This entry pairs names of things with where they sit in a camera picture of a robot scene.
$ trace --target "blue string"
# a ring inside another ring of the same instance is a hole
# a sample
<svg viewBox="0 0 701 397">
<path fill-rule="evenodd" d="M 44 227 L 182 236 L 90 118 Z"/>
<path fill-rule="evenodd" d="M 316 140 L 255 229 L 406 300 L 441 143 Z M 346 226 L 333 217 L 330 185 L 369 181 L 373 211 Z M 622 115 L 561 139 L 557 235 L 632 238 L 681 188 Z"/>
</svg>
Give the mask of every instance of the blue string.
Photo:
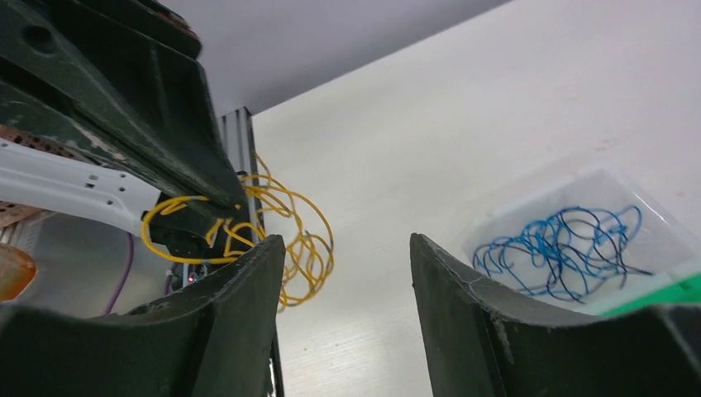
<svg viewBox="0 0 701 397">
<path fill-rule="evenodd" d="M 632 222 L 626 224 L 622 218 L 631 218 Z M 589 233 L 576 232 L 575 225 L 587 227 Z M 479 246 L 472 262 L 489 277 L 510 275 L 524 294 L 550 295 L 582 304 L 583 298 L 614 277 L 621 277 L 619 288 L 623 288 L 629 275 L 653 275 L 623 261 L 623 252 L 641 225 L 642 212 L 634 205 L 616 213 L 603 208 L 562 208 L 546 219 L 528 223 L 515 237 L 497 237 Z M 526 285 L 513 269 L 514 263 L 507 260 L 507 254 L 530 256 L 534 268 L 549 270 L 543 284 Z M 563 274 L 571 272 L 579 275 L 577 280 L 581 279 L 581 283 L 568 285 L 562 279 Z"/>
</svg>

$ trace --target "orange object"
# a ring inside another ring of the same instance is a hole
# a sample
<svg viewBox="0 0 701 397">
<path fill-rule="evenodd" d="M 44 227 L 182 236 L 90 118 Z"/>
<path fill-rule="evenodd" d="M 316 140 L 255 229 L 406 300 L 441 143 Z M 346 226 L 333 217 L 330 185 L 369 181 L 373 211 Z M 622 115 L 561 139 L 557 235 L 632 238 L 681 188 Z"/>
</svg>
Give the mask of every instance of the orange object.
<svg viewBox="0 0 701 397">
<path fill-rule="evenodd" d="M 15 299 L 36 275 L 36 265 L 25 252 L 0 243 L 0 301 Z"/>
</svg>

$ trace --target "white tabletop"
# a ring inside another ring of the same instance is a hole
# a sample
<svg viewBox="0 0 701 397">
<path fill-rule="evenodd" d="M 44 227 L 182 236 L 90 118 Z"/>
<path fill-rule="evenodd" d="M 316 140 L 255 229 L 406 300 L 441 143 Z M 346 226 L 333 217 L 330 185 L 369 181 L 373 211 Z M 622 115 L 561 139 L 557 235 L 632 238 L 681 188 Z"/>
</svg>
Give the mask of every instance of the white tabletop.
<svg viewBox="0 0 701 397">
<path fill-rule="evenodd" d="M 559 158 L 606 155 L 701 236 L 699 16 L 517 0 L 255 117 L 336 234 L 322 292 L 279 316 L 288 395 L 431 395 L 410 234 L 449 244 L 480 197 Z"/>
</svg>

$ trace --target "screw hole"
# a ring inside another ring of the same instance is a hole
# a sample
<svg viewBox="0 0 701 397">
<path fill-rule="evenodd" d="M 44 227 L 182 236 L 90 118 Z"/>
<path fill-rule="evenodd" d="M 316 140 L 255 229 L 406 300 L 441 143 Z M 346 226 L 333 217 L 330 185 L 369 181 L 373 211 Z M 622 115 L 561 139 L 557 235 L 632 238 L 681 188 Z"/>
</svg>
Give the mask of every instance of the screw hole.
<svg viewBox="0 0 701 397">
<path fill-rule="evenodd" d="M 24 30 L 24 41 L 34 51 L 43 55 L 53 55 L 56 52 L 56 43 L 51 32 L 45 27 L 29 26 Z"/>
</svg>

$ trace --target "gray wall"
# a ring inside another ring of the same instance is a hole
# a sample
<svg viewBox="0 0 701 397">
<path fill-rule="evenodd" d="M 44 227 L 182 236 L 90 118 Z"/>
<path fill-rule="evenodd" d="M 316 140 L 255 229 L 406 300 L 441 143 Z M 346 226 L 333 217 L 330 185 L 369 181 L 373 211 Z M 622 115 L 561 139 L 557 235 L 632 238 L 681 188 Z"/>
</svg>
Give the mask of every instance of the gray wall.
<svg viewBox="0 0 701 397">
<path fill-rule="evenodd" d="M 507 0 L 161 0 L 200 35 L 217 115 L 299 95 Z"/>
</svg>

